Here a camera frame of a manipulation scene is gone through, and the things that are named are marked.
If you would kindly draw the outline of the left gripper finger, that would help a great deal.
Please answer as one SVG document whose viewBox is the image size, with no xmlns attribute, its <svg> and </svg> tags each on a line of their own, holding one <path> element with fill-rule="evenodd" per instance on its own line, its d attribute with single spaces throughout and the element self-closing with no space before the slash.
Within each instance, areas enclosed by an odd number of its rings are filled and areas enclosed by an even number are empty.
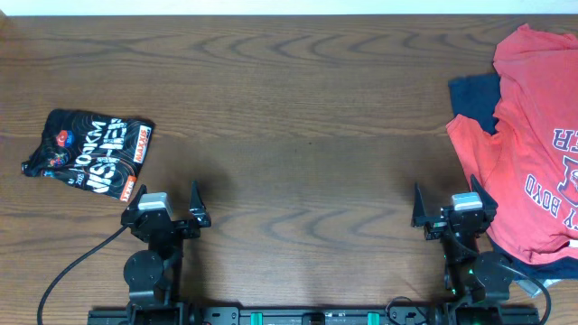
<svg viewBox="0 0 578 325">
<path fill-rule="evenodd" d="M 194 217 L 205 217 L 207 213 L 206 207 L 200 196 L 199 184 L 197 181 L 193 181 L 191 184 L 189 212 Z"/>
<path fill-rule="evenodd" d="M 140 199 L 146 193 L 147 193 L 147 188 L 144 184 L 142 184 L 140 186 L 140 188 L 138 189 L 136 195 L 133 197 L 133 199 L 130 201 L 130 203 L 126 207 L 126 213 L 127 214 L 136 213 L 139 210 L 138 204 L 140 202 Z"/>
</svg>

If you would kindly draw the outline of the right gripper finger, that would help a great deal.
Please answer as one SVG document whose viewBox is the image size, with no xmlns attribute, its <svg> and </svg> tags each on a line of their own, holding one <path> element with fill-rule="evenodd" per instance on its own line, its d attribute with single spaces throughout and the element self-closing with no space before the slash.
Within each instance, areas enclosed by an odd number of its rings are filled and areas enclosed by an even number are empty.
<svg viewBox="0 0 578 325">
<path fill-rule="evenodd" d="M 479 195 L 482 207 L 485 210 L 496 210 L 498 208 L 498 203 L 486 192 L 473 174 L 470 177 L 470 181 L 471 190 Z"/>
<path fill-rule="evenodd" d="M 426 211 L 424 207 L 424 199 L 420 190 L 419 184 L 415 183 L 415 201 L 413 207 L 413 219 L 426 219 Z"/>
</svg>

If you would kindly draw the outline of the red soccer t-shirt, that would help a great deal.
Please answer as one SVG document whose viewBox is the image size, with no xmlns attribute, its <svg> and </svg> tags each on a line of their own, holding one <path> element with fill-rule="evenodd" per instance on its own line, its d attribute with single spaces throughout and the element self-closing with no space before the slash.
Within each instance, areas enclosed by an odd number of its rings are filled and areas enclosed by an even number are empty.
<svg viewBox="0 0 578 325">
<path fill-rule="evenodd" d="M 463 114 L 446 126 L 466 177 L 498 203 L 487 231 L 529 265 L 577 257 L 577 38 L 519 26 L 493 58 L 495 134 Z"/>
</svg>

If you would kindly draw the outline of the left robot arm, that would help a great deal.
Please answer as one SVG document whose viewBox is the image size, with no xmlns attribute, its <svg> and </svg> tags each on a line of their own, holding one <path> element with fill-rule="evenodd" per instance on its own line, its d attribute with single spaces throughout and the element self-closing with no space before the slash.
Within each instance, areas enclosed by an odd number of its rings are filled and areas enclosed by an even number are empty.
<svg viewBox="0 0 578 325">
<path fill-rule="evenodd" d="M 191 184 L 191 218 L 172 219 L 172 205 L 165 192 L 149 193 L 143 185 L 121 215 L 121 225 L 147 244 L 131 255 L 123 276 L 129 287 L 126 307 L 129 325 L 202 324 L 199 310 L 179 298 L 183 242 L 200 236 L 211 226 L 210 214 Z"/>
</svg>

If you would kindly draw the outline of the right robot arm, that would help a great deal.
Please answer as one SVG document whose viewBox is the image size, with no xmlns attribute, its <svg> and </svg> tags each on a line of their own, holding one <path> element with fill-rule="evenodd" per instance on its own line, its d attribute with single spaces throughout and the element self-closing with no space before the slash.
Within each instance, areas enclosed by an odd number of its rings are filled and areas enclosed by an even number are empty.
<svg viewBox="0 0 578 325">
<path fill-rule="evenodd" d="M 422 192 L 415 185 L 411 226 L 422 228 L 426 240 L 438 240 L 444 253 L 444 281 L 453 299 L 431 306 L 427 324 L 502 323 L 500 304 L 509 299 L 513 276 L 503 267 L 506 257 L 482 253 L 477 239 L 494 220 L 498 203 L 471 176 L 471 191 L 452 196 L 452 204 L 427 215 Z"/>
</svg>

